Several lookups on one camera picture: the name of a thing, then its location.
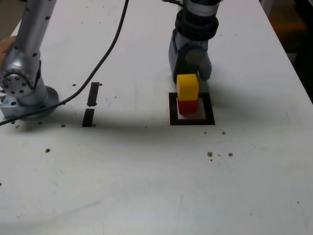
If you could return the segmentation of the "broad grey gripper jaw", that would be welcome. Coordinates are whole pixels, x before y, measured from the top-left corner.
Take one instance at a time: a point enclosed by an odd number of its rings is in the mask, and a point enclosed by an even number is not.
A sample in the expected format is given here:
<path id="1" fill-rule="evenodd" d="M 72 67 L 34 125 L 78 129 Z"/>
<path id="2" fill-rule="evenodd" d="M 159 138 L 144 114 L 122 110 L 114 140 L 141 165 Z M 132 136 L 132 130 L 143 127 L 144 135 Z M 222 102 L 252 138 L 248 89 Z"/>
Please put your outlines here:
<path id="1" fill-rule="evenodd" d="M 212 72 L 212 64 L 207 52 L 201 52 L 198 61 L 198 73 L 202 81 L 207 81 Z"/>

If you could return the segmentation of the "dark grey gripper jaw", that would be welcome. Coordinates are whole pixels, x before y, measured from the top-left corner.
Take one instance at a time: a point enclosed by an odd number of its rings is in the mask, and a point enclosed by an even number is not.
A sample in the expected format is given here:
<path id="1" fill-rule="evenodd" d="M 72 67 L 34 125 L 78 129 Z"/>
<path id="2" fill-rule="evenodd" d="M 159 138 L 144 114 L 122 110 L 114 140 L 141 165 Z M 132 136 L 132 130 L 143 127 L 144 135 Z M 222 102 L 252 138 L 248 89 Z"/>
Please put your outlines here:
<path id="1" fill-rule="evenodd" d="M 183 36 L 172 36 L 169 45 L 169 64 L 173 82 L 177 83 L 177 75 L 182 72 L 185 49 L 185 38 Z"/>

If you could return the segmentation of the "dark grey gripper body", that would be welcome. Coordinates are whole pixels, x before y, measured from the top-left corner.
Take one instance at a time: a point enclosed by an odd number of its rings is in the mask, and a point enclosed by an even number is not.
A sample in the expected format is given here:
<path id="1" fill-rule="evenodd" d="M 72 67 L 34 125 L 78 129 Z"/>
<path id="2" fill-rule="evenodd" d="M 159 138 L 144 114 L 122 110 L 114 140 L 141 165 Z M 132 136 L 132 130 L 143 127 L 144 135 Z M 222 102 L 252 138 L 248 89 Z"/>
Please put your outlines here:
<path id="1" fill-rule="evenodd" d="M 208 55 L 208 41 L 194 41 L 182 36 L 177 30 L 172 32 L 172 53 L 176 56 L 178 51 L 184 46 L 190 46 L 202 50 L 204 54 Z"/>

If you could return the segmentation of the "person's hand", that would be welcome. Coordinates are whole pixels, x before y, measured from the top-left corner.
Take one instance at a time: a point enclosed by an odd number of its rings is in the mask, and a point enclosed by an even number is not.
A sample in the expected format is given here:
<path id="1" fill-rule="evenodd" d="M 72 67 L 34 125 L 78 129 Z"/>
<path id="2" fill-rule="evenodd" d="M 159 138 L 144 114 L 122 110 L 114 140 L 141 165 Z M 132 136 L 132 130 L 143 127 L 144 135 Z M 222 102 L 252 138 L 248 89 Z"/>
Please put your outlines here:
<path id="1" fill-rule="evenodd" d="M 4 38 L 0 42 L 0 68 L 2 68 L 5 56 L 10 48 L 10 45 L 15 42 L 17 36 L 10 36 Z"/>

